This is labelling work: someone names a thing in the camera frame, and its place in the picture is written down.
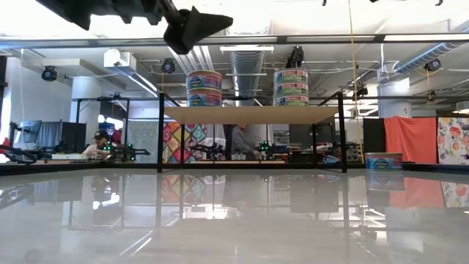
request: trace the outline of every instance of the wooden shelf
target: wooden shelf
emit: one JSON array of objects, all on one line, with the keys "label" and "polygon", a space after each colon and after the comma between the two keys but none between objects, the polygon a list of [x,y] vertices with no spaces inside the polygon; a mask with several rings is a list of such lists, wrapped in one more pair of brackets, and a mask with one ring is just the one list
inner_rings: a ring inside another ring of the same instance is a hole
[{"label": "wooden shelf", "polygon": [[337,114],[335,106],[165,107],[181,124],[315,124]]}]

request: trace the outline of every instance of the orange curtain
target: orange curtain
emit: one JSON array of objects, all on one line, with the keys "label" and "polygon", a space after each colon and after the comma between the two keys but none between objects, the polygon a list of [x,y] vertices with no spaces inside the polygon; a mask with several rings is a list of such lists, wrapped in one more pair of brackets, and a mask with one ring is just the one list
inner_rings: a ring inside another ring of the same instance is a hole
[{"label": "orange curtain", "polygon": [[435,118],[390,117],[384,126],[387,153],[402,153],[404,161],[437,163]]}]

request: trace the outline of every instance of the monitor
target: monitor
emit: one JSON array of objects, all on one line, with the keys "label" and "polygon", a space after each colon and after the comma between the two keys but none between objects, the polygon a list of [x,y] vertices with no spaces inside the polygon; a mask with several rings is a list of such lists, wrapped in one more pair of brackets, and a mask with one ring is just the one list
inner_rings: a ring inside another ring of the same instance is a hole
[{"label": "monitor", "polygon": [[39,134],[39,129],[41,128],[41,120],[35,121],[23,121],[21,123],[21,132],[19,143],[36,143],[37,135]]}]

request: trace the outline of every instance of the person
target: person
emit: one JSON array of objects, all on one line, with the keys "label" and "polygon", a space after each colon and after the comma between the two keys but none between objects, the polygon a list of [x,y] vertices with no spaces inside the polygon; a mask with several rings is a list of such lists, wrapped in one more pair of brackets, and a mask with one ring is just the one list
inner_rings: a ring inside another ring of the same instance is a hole
[{"label": "person", "polygon": [[95,134],[95,144],[89,145],[85,151],[83,151],[82,155],[87,158],[91,158],[94,155],[100,156],[101,158],[105,158],[109,154],[109,150],[103,150],[103,148],[109,142],[109,134],[106,131],[98,131]]},{"label": "person", "polygon": [[247,161],[255,161],[259,158],[256,150],[256,142],[246,133],[246,124],[239,124],[232,132],[232,154],[242,153],[246,155]]}]

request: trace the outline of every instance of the rope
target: rope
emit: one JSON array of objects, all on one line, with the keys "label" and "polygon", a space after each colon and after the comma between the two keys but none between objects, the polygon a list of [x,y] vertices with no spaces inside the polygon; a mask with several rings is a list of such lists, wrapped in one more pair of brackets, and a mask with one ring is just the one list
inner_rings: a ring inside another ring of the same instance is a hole
[{"label": "rope", "polygon": [[358,101],[357,101],[357,70],[356,70],[356,63],[355,63],[355,44],[353,41],[353,24],[352,24],[352,6],[349,2],[349,18],[350,18],[350,42],[352,44],[352,66],[353,66],[353,89],[354,89],[354,96],[355,96],[355,115],[357,116],[357,134],[358,134],[358,144],[360,145],[360,157],[361,157],[361,163],[365,163],[365,158],[363,156],[363,144],[361,143],[361,135],[360,135],[360,122],[358,121],[358,117],[360,115],[360,112],[358,110]]}]

